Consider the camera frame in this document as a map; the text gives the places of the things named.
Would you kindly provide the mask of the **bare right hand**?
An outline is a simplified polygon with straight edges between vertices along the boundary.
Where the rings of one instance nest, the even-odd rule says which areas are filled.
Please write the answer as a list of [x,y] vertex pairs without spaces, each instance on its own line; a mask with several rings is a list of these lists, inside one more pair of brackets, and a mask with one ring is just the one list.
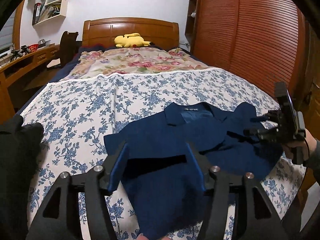
[[313,170],[319,169],[319,140],[314,138],[306,129],[304,141],[293,141],[283,145],[287,158],[293,159],[293,149],[300,147],[303,150],[304,166]]

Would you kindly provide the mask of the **black gloved left hand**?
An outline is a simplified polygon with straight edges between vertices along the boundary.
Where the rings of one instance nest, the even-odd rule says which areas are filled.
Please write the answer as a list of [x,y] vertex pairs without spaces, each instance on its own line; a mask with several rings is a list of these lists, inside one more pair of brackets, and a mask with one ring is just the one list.
[[43,138],[40,123],[15,115],[1,125],[1,239],[25,239],[27,202]]

